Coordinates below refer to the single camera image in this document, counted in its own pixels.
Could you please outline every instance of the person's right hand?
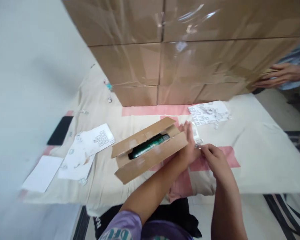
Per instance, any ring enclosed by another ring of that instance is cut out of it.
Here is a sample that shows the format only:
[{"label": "person's right hand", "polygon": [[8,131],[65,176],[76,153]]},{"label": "person's right hand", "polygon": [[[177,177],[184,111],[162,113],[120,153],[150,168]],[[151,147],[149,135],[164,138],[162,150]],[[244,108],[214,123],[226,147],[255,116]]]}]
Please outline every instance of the person's right hand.
[{"label": "person's right hand", "polygon": [[212,144],[201,146],[201,151],[207,159],[208,165],[214,177],[220,182],[231,182],[234,180],[233,173],[227,162],[223,151]]}]

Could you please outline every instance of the sleeve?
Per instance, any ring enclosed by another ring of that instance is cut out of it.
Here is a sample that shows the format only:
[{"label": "sleeve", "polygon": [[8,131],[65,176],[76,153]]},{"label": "sleeve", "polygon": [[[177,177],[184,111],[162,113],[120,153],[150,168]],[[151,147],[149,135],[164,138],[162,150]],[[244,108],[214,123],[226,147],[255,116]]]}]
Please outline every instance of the sleeve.
[{"label": "sleeve", "polygon": [[140,217],[134,212],[122,211],[112,219],[99,239],[139,240],[141,239],[141,230]]}]

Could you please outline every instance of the green bottle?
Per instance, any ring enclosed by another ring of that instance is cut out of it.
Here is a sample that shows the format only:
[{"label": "green bottle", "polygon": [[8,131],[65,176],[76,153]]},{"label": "green bottle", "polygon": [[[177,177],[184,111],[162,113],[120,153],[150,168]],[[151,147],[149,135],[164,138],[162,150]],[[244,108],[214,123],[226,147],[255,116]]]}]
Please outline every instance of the green bottle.
[{"label": "green bottle", "polygon": [[158,146],[159,144],[168,140],[169,138],[170,137],[168,134],[165,134],[165,135],[158,134],[158,135],[150,138],[146,142],[141,143],[140,145],[133,148],[132,152],[128,154],[128,157],[130,160],[135,159],[135,158],[139,157],[140,155],[144,154],[145,152],[148,152],[155,146]]}]

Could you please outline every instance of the brown cardboard box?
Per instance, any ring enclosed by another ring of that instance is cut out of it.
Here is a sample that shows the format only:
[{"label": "brown cardboard box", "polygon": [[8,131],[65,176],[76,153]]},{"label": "brown cardboard box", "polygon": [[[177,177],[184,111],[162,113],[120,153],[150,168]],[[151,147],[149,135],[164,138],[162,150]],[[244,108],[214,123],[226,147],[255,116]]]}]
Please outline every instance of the brown cardboard box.
[{"label": "brown cardboard box", "polygon": [[204,84],[159,85],[158,105],[193,104]]},{"label": "brown cardboard box", "polygon": [[90,47],[112,86],[159,83],[160,43]]},{"label": "brown cardboard box", "polygon": [[206,84],[194,103],[228,101],[247,86],[247,82]]},{"label": "brown cardboard box", "polygon": [[88,46],[160,42],[163,0],[63,0]]},{"label": "brown cardboard box", "polygon": [[256,81],[299,43],[300,38],[163,43],[160,85]]},{"label": "brown cardboard box", "polygon": [[[175,120],[166,117],[112,146],[111,158],[116,158],[119,167],[115,175],[123,184],[140,176],[188,144],[184,132],[180,132],[174,123]],[[128,153],[132,152],[134,147],[159,133],[167,133],[170,138],[141,156],[129,159]]]},{"label": "brown cardboard box", "polygon": [[300,37],[300,0],[166,0],[164,41]]},{"label": "brown cardboard box", "polygon": [[158,86],[113,87],[123,107],[157,105]]}]

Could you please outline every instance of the paper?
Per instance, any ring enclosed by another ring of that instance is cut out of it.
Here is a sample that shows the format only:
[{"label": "paper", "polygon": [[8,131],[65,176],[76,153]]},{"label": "paper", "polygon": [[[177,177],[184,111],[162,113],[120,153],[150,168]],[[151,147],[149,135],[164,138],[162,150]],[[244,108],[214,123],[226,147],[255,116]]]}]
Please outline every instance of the paper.
[{"label": "paper", "polygon": [[202,103],[188,107],[197,126],[227,121],[231,115],[222,101]]},{"label": "paper", "polygon": [[22,184],[22,188],[44,193],[56,174],[58,168],[60,167],[62,161],[63,158],[43,155],[40,158],[37,166]]},{"label": "paper", "polygon": [[115,142],[106,123],[90,131],[78,133],[58,172],[58,178],[85,182],[96,153]]},{"label": "paper", "polygon": [[85,183],[95,156],[96,154],[93,154],[89,157],[89,160],[86,164],[80,165],[76,168],[61,167],[58,172],[58,178],[78,180],[82,183]]},{"label": "paper", "polygon": [[191,122],[191,123],[192,123],[193,139],[194,139],[196,145],[201,145],[203,143],[203,140],[199,136],[196,125],[193,122]]}]

